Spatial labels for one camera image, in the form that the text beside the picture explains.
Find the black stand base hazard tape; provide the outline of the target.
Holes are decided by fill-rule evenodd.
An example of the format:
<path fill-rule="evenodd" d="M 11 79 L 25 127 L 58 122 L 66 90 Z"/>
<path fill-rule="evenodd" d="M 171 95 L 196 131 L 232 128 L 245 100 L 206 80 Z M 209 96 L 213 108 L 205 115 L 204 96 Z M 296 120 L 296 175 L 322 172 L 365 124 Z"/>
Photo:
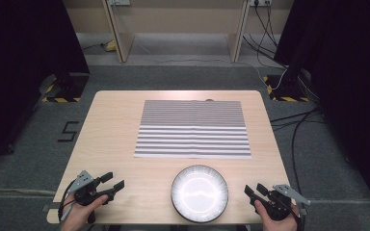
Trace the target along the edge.
<path fill-rule="evenodd" d="M 273 101 L 308 102 L 309 98 L 298 83 L 284 86 L 280 75 L 267 75 L 263 77 L 269 97 Z"/>
<path fill-rule="evenodd" d="M 60 78 L 54 77 L 43 95 L 43 102 L 79 102 L 89 80 L 88 74 L 67 73 Z"/>

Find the person's left hand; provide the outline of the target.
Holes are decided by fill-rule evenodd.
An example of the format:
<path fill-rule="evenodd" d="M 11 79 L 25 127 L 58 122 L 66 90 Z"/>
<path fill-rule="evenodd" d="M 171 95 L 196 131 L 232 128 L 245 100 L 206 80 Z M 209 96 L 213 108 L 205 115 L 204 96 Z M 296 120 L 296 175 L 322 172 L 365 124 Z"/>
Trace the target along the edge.
<path fill-rule="evenodd" d="M 61 222 L 61 231 L 80 231 L 91 212 L 100 207 L 107 199 L 107 195 L 102 195 L 87 206 L 74 203 L 66 219 Z"/>

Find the light wooden desk leg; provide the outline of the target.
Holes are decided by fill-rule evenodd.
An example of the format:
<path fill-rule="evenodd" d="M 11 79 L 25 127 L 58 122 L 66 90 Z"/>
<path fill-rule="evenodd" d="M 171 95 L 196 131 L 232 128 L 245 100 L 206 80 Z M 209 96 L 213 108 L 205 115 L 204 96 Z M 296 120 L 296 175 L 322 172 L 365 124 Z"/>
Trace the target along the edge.
<path fill-rule="evenodd" d="M 250 10 L 251 0 L 240 0 L 240 8 L 236 13 L 234 13 L 235 22 L 234 28 L 235 31 L 229 33 L 226 36 L 226 43 L 229 50 L 229 58 L 232 63 L 236 63 L 239 59 L 242 36 L 244 35 L 247 18 Z"/>
<path fill-rule="evenodd" d="M 127 9 L 129 6 L 110 6 L 108 0 L 102 0 L 104 11 L 109 23 L 110 31 L 116 42 L 116 52 L 121 63 L 128 59 L 131 46 L 134 41 L 134 34 L 127 32 L 119 17 L 119 10 Z"/>

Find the person's right hand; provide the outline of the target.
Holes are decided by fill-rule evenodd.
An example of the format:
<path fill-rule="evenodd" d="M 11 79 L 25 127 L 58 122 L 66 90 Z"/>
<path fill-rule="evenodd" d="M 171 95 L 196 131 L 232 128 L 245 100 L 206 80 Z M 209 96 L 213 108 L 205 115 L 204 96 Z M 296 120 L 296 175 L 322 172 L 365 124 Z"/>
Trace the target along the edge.
<path fill-rule="evenodd" d="M 259 200 L 254 201 L 254 207 L 262 219 L 263 231 L 297 231 L 298 223 L 293 215 L 283 220 L 272 220 Z"/>

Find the white plate with dark rim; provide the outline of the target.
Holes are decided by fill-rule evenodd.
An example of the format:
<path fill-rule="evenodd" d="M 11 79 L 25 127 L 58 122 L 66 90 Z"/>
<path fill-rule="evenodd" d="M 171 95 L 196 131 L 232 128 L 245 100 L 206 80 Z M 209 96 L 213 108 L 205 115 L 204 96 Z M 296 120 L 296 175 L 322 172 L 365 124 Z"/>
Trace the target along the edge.
<path fill-rule="evenodd" d="M 214 168 L 190 166 L 173 179 L 171 200 L 175 211 L 183 218 L 195 223 L 207 223 L 225 211 L 228 186 Z"/>

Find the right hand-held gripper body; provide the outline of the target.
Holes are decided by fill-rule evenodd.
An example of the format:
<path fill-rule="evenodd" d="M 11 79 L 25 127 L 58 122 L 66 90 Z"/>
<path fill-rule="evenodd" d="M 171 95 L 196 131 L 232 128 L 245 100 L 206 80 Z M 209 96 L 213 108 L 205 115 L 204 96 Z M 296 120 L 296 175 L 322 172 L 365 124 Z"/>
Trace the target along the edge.
<path fill-rule="evenodd" d="M 266 210 L 272 220 L 283 220 L 292 214 L 291 203 L 293 200 L 305 205 L 311 204 L 309 199 L 288 185 L 273 185 L 273 189 L 266 197 L 268 198 Z"/>

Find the black curtain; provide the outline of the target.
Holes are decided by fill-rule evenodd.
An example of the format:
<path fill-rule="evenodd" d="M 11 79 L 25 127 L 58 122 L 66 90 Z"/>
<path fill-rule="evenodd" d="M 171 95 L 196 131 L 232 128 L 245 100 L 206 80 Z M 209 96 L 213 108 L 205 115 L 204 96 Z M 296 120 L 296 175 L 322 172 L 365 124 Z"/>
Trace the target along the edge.
<path fill-rule="evenodd" d="M 64 0 L 0 0 L 0 152 L 46 77 L 88 71 Z"/>
<path fill-rule="evenodd" d="M 370 0 L 293 0 L 276 59 L 304 69 L 345 154 L 370 190 Z"/>

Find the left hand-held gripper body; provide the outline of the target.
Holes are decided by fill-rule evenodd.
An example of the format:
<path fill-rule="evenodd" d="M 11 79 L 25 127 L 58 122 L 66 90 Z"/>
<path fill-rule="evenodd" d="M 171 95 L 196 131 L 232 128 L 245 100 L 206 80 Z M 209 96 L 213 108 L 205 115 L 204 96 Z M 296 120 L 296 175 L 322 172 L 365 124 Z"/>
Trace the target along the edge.
<path fill-rule="evenodd" d="M 93 178 L 86 170 L 83 170 L 76 177 L 76 179 L 66 190 L 67 193 L 74 194 L 74 199 L 72 200 L 71 205 L 66 210 L 66 216 L 68 215 L 74 203 L 78 203 L 82 206 L 87 206 L 102 195 L 108 196 L 108 199 L 103 203 L 104 205 L 108 204 L 114 199 L 115 195 L 112 193 L 108 193 L 110 189 L 102 192 L 99 192 L 97 190 L 97 187 L 101 184 L 100 177 Z"/>

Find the grey striped placemat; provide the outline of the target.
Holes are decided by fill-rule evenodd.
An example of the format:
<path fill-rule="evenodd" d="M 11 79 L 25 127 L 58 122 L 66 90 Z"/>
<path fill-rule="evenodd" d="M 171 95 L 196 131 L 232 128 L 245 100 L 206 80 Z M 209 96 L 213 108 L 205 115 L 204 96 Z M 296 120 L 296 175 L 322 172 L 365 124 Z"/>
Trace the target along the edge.
<path fill-rule="evenodd" d="M 239 101 L 147 100 L 134 151 L 142 158 L 249 159 Z"/>

